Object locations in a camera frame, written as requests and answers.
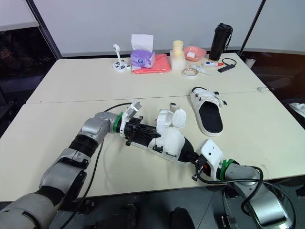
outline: small white bottle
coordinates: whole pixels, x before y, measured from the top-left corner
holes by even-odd
[[[209,68],[209,67],[217,67],[217,66],[221,66],[224,63],[218,63],[218,62],[213,62],[213,61],[206,61],[202,63],[202,66],[205,68]]]
[[[196,69],[198,72],[203,73],[203,74],[207,74],[210,75],[209,73],[206,72],[205,69],[203,69],[202,67],[200,67],[199,65],[196,64],[192,64],[191,66],[192,68]]]

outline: tissue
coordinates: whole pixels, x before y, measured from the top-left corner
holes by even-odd
[[[152,68],[155,62],[155,52],[153,52],[153,35],[132,34],[131,57],[132,71],[135,69]]]

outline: white table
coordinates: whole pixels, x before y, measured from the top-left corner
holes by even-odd
[[[222,58],[236,60],[236,67],[224,73],[217,71],[220,67],[209,68],[207,72],[212,77],[200,73],[191,80],[183,77],[180,71],[164,74],[118,73],[112,68],[117,59],[58,60],[27,103],[184,96],[189,95],[190,88],[195,86],[221,94],[252,92],[258,87],[265,87],[235,53],[223,54]]]
[[[213,140],[226,158],[260,167],[266,179],[304,175],[305,131],[271,92],[221,96],[224,131]],[[0,201],[37,190],[40,178],[69,146],[86,119],[130,100],[26,104],[0,139]],[[160,108],[178,103],[187,113],[182,133],[194,148],[207,138],[198,128],[189,96],[140,99],[143,123],[155,125]],[[116,108],[114,113],[125,110]],[[108,134],[88,196],[204,186],[191,179],[194,166],[181,166]],[[97,154],[87,172],[91,177]]]

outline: green ring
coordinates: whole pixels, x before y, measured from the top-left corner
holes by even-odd
[[[222,167],[220,170],[220,180],[224,180],[224,173],[232,162],[234,162],[233,159],[228,160],[228,162],[226,160],[223,161],[223,164],[222,164]]]
[[[116,128],[118,127],[119,121],[122,119],[123,112],[121,112],[118,117],[116,118],[114,125],[113,125],[113,131],[116,133]]]

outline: black insole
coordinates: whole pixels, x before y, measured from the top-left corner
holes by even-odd
[[[223,123],[216,104],[208,101],[204,102],[199,109],[199,115],[203,127],[210,133],[216,134],[223,130]]]

